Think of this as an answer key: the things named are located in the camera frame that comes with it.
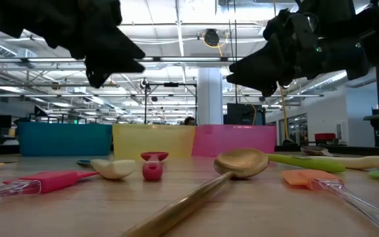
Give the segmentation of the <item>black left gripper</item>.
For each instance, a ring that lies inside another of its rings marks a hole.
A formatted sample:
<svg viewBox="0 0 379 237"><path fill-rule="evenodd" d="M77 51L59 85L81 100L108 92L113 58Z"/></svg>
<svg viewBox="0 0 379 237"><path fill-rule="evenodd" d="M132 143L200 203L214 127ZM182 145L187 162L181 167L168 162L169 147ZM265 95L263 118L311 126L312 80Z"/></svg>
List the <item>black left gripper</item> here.
<svg viewBox="0 0 379 237"><path fill-rule="evenodd" d="M85 59L86 77L93 88L100 88L114 73L141 73L137 62L145 52L117 26L121 23L118 0L14 0L18 22L45 39L52 48L61 46L72 57ZM102 64L114 57L113 65Z"/></svg>

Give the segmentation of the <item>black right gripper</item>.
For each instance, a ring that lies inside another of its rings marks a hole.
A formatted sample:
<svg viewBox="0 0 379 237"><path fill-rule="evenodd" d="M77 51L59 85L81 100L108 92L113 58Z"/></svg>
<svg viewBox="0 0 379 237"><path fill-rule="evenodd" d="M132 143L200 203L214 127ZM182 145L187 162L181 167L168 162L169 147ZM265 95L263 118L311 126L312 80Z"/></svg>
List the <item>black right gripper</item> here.
<svg viewBox="0 0 379 237"><path fill-rule="evenodd" d="M226 77L229 83L258 90L264 97L270 97L278 83L288 85L294 79L310 80L337 70L346 71L352 80L369 72L370 63L359 38L318 37L316 47L302 49L292 42L285 23L286 20L279 19L268 22L263 32L267 43L230 65L231 75Z"/></svg>

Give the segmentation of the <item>gold metal spoon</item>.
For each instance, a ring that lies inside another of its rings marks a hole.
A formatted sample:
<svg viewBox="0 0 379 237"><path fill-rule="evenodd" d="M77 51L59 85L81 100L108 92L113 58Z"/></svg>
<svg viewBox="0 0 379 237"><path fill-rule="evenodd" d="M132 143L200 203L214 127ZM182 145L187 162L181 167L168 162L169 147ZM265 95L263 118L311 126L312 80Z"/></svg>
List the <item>gold metal spoon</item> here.
<svg viewBox="0 0 379 237"><path fill-rule="evenodd" d="M170 229L198 210L227 181L248 179L263 172L269 164L267 155L252 148L234 149L221 153L214 160L220 176L200 185L183 197L128 229L121 237L162 237Z"/></svg>

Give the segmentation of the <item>lime green plastic spoon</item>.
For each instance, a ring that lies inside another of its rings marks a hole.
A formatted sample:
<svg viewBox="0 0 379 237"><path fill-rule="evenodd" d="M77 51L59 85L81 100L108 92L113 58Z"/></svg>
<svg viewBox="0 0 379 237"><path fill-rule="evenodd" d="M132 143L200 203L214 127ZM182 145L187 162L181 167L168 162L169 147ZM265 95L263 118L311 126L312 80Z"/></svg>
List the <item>lime green plastic spoon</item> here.
<svg viewBox="0 0 379 237"><path fill-rule="evenodd" d="M346 167L339 162L323 159L298 158L290 155L267 154L270 161L305 169L314 169L332 173L345 172Z"/></svg>

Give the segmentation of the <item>cream-handled table knife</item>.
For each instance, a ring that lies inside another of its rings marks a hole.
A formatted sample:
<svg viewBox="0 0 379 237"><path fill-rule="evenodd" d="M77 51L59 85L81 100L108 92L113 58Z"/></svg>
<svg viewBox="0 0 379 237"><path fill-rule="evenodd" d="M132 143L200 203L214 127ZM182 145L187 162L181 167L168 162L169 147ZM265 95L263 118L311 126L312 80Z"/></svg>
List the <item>cream-handled table knife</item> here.
<svg viewBox="0 0 379 237"><path fill-rule="evenodd" d="M379 167L379 156L365 157L326 157L326 156L309 156L312 159L322 159L341 163L348 169L373 169Z"/></svg>
<svg viewBox="0 0 379 237"><path fill-rule="evenodd" d="M133 160L109 161L104 159L78 160L78 165L91 167L103 178L118 180L131 175L136 170L136 162Z"/></svg>

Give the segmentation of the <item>orange spatula clear handle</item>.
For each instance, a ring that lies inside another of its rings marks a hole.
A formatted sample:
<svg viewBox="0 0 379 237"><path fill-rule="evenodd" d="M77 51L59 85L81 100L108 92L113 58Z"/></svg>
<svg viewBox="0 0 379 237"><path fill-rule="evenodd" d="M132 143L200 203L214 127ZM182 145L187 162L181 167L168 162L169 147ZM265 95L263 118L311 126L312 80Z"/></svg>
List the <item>orange spatula clear handle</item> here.
<svg viewBox="0 0 379 237"><path fill-rule="evenodd" d="M281 175L289 185L305 186L310 190L326 190L339 196L379 228L379 205L348 190L338 176L311 169L282 171Z"/></svg>

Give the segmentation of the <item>red plastic spoon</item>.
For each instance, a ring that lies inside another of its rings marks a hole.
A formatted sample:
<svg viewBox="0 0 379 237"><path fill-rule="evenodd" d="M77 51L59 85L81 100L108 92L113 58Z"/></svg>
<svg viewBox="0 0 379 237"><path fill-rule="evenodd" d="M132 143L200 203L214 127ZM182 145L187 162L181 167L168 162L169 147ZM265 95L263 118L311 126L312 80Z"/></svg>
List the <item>red plastic spoon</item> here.
<svg viewBox="0 0 379 237"><path fill-rule="evenodd" d="M142 175L147 181L158 181L163 175L162 161L168 157L167 152L150 151L140 154L145 160L142 168Z"/></svg>

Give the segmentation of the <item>red spatula clear handle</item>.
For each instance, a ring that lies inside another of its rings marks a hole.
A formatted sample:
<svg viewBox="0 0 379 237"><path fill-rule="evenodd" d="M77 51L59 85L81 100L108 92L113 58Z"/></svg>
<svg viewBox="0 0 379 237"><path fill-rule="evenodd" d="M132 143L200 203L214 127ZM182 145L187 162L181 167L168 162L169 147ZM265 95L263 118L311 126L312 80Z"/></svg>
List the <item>red spatula clear handle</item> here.
<svg viewBox="0 0 379 237"><path fill-rule="evenodd" d="M0 198L21 194L46 194L78 183L82 178L99 174L95 171L45 171L4 181Z"/></svg>

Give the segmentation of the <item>black background monitor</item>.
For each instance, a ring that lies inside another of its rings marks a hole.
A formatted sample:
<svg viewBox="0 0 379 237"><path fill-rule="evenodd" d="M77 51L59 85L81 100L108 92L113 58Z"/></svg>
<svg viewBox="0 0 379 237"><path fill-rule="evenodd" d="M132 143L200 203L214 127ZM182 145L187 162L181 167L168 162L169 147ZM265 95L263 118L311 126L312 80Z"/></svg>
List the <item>black background monitor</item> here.
<svg viewBox="0 0 379 237"><path fill-rule="evenodd" d="M264 126L265 108L260 105L228 103L223 115L224 124Z"/></svg>

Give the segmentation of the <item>white building column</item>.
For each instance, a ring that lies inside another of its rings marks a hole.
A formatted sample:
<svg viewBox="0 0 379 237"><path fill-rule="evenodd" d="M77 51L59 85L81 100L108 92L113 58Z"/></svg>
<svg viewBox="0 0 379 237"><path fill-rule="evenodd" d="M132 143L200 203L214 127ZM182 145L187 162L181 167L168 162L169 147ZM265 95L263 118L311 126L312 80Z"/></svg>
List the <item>white building column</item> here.
<svg viewBox="0 0 379 237"><path fill-rule="evenodd" d="M219 68L200 68L197 80L198 124L222 124L222 75Z"/></svg>

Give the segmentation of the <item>pink plastic bin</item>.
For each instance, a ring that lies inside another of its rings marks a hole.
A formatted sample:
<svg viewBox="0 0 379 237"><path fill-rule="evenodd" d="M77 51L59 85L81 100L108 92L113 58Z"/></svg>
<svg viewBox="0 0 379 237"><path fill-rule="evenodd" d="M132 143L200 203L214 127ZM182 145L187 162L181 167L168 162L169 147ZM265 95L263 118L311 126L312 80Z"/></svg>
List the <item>pink plastic bin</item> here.
<svg viewBox="0 0 379 237"><path fill-rule="evenodd" d="M216 157L225 151L239 148L254 148L265 153L274 153L276 135L275 126L201 125L195 129L192 155Z"/></svg>

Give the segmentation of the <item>yellow plastic bin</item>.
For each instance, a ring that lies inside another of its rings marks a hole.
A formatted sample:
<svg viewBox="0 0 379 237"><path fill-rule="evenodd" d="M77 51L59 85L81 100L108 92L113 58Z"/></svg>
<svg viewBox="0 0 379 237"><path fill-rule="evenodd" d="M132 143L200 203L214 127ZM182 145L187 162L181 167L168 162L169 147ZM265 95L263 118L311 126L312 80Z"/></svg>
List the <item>yellow plastic bin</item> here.
<svg viewBox="0 0 379 237"><path fill-rule="evenodd" d="M158 124L114 124L113 149L116 159L139 159L141 153L163 151L170 158L191 156L194 126Z"/></svg>

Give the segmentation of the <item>blue plastic bin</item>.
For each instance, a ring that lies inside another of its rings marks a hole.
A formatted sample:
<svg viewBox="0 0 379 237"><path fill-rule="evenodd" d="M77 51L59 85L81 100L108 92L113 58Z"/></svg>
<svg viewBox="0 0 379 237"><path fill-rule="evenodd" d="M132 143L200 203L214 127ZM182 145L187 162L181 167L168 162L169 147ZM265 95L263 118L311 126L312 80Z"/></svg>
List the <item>blue plastic bin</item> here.
<svg viewBox="0 0 379 237"><path fill-rule="evenodd" d="M16 131L25 157L103 156L111 152L109 124L21 122Z"/></svg>

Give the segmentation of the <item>black background frame stand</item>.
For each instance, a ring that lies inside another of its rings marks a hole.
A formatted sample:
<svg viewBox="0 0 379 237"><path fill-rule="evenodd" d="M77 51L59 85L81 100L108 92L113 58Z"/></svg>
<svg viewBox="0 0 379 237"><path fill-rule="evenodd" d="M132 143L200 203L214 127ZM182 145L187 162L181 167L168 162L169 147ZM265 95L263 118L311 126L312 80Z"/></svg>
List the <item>black background frame stand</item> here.
<svg viewBox="0 0 379 237"><path fill-rule="evenodd" d="M173 93L167 93L164 95L161 94L154 94L154 91L158 87L164 87L164 88L178 88L178 87L184 87L186 89L186 93L182 94L181 97L188 97L188 92L191 95L191 97L194 97L195 104L192 105L194 109L194 115L195 121L197 121L198 117L198 86L195 83L185 83L185 82L163 82L163 83L149 83L146 82L144 87L144 123L147 124L147 113L149 111L148 109L148 99L150 97L178 97L178 94Z"/></svg>

